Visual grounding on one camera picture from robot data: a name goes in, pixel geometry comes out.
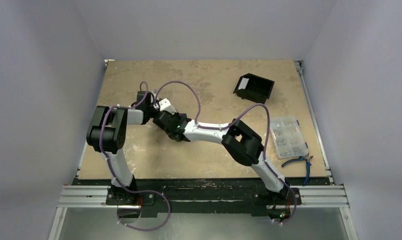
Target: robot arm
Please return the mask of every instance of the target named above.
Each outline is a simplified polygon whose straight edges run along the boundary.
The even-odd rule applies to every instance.
[[[137,101],[140,101],[144,94],[144,91],[138,92]],[[114,172],[125,186],[129,186],[133,179],[133,174],[127,167],[122,149],[125,141],[126,125],[143,125],[152,118],[154,124],[164,130],[169,138],[177,142],[205,141],[223,145],[236,162],[252,167],[269,191],[286,195],[287,189],[279,180],[280,178],[285,181],[285,177],[277,171],[269,158],[263,158],[264,146],[261,144],[261,137],[244,122],[238,120],[225,130],[221,130],[221,128],[228,126],[229,123],[211,124],[199,122],[199,125],[203,127],[218,129],[199,128],[195,121],[188,118],[186,114],[177,112],[169,100],[165,98],[154,103],[153,99],[155,97],[154,93],[149,92],[149,97],[145,99],[145,102],[135,109],[118,108],[108,117],[107,124],[111,126],[105,128],[103,148],[110,157],[110,164]],[[107,110],[108,107],[105,106],[96,107],[86,136],[88,145],[93,146],[97,152],[100,152],[100,128]],[[266,163],[277,176],[271,173]],[[114,178],[112,178],[111,182],[119,187]]]

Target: black box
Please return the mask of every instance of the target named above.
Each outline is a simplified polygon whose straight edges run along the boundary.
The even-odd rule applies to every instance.
[[[264,104],[270,98],[274,81],[247,73],[239,78],[233,93],[242,99]]]

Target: white backdrop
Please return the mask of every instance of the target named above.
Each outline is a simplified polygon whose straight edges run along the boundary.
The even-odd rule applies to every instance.
[[[402,239],[402,0],[338,0],[305,59],[361,239]]]
[[[296,59],[336,0],[76,0],[106,59]]]
[[[72,0],[0,0],[0,239],[47,239],[104,62]]]

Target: pliers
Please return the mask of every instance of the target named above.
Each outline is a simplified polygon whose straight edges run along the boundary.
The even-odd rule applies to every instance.
[[[312,158],[313,158],[313,156],[310,156],[310,154],[307,154],[305,156],[300,156],[299,158],[294,158],[294,159],[286,161],[284,164],[282,164],[282,168],[284,168],[286,165],[294,163],[294,162],[306,161],[307,174],[305,176],[304,183],[302,184],[302,186],[305,186],[308,182],[308,179],[310,178],[310,166],[311,166],[310,160]]]

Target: beige work surface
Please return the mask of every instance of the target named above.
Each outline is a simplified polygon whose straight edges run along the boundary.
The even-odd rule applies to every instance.
[[[201,101],[199,121],[229,123],[254,104],[233,94],[240,76],[246,73],[275,81],[266,106],[270,117],[295,116],[308,143],[311,176],[326,176],[323,157],[317,142],[305,94],[292,60],[158,60],[110,61],[98,105],[128,106],[136,101],[141,81],[149,89],[159,89],[172,80],[183,81],[194,88]],[[159,96],[168,98],[180,113],[194,118],[196,99],[185,86],[172,83]],[[263,138],[267,117],[262,107],[255,107],[242,120]],[[123,147],[127,165],[136,178],[243,178],[257,177],[247,166],[232,159],[222,145],[210,142],[175,142],[150,121],[146,125],[128,125]],[[270,134],[267,156],[287,177],[304,177],[305,162],[281,168],[285,159],[278,159]],[[108,179],[107,165],[101,155],[87,146],[79,179]]]

